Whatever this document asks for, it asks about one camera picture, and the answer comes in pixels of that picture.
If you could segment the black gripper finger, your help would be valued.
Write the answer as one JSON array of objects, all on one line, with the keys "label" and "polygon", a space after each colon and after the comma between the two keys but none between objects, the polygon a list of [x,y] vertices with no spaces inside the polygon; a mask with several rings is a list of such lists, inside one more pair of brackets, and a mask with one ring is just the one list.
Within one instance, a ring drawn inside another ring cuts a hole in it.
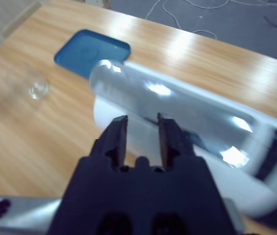
[{"label": "black gripper finger", "polygon": [[108,157],[113,169],[123,166],[126,156],[127,123],[127,116],[114,118],[95,140],[89,156]]},{"label": "black gripper finger", "polygon": [[163,167],[172,167],[174,158],[194,156],[194,147],[188,141],[177,122],[162,113],[157,114],[159,127],[160,154]]}]

